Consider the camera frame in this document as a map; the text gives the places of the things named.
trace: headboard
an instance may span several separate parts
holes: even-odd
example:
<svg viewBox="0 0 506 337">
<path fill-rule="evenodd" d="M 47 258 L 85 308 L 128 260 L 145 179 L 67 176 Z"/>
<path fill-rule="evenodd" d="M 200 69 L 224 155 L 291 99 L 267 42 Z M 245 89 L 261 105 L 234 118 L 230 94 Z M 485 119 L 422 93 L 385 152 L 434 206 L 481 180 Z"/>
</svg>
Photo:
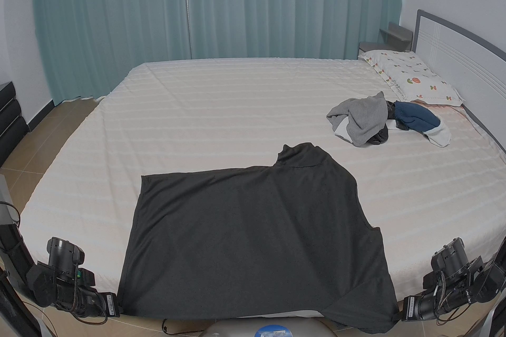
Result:
<svg viewBox="0 0 506 337">
<path fill-rule="evenodd" d="M 468 114 L 506 147 L 506 52 L 445 19 L 418 10 L 413 51 L 451 83 Z"/>
</svg>

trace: white pillow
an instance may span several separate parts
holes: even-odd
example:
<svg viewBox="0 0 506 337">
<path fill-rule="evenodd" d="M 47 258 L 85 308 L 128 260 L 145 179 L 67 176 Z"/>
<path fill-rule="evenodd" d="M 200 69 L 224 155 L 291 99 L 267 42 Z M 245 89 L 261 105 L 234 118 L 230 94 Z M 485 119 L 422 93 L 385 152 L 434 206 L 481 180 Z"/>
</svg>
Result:
<svg viewBox="0 0 506 337">
<path fill-rule="evenodd" d="M 457 90 L 435 74 L 411 51 L 370 50 L 359 55 L 376 70 L 403 101 L 461 106 Z"/>
</svg>

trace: pile of clothes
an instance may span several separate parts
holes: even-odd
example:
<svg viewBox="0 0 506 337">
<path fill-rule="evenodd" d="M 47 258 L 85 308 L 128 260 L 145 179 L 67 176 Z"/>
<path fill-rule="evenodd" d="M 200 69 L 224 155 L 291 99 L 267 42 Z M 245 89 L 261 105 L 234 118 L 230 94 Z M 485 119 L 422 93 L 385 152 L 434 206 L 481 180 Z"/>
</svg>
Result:
<svg viewBox="0 0 506 337">
<path fill-rule="evenodd" d="M 327 114 L 336 136 L 355 146 L 382 144 L 390 130 L 415 130 L 439 147 L 450 144 L 451 133 L 441 118 L 413 102 L 390 102 L 380 91 L 367 98 L 349 98 Z"/>
</svg>

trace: mattress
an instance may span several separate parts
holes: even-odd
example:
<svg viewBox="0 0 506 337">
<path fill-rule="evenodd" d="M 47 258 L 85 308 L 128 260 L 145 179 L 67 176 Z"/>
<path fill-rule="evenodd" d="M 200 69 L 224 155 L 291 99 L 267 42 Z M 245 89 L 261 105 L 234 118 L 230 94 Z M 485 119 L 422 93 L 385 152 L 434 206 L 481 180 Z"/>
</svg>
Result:
<svg viewBox="0 0 506 337">
<path fill-rule="evenodd" d="M 25 243 L 47 262 L 48 239 L 70 240 L 85 251 L 97 288 L 116 292 L 141 175 L 270 166 L 284 144 L 311 142 L 356 178 L 363 211 L 381 228 L 398 300 L 422 290 L 431 256 L 454 237 L 470 259 L 490 258 L 506 235 L 503 152 L 448 106 L 431 107 L 452 133 L 445 148 L 414 131 L 390 131 L 385 144 L 361 148 L 336 137 L 328 111 L 378 91 L 397 99 L 364 61 L 140 65 L 48 168 L 22 213 Z"/>
</svg>

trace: bed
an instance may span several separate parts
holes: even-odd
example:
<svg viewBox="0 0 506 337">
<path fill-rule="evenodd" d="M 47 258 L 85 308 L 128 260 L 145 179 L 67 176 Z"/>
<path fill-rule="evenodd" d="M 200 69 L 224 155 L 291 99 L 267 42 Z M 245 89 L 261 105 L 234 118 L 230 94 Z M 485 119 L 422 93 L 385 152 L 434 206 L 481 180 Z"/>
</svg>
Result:
<svg viewBox="0 0 506 337">
<path fill-rule="evenodd" d="M 506 55 L 477 38 L 419 12 L 417 53 L 459 90 L 476 120 L 461 107 L 431 106 L 452 133 L 445 148 L 414 131 L 391 131 L 385 144 L 361 148 L 334 136 L 326 114 L 341 101 L 379 91 L 397 100 L 363 60 L 133 68 L 39 182 L 22 213 L 25 243 L 47 262 L 48 239 L 71 240 L 85 251 L 83 266 L 97 288 L 116 292 L 141 175 L 270 166 L 283 144 L 311 142 L 356 178 L 364 213 L 383 233 L 398 300 L 417 293 L 430 257 L 446 242 L 459 236 L 469 258 L 486 260 L 506 235 L 506 156 L 498 145 L 506 145 Z"/>
</svg>

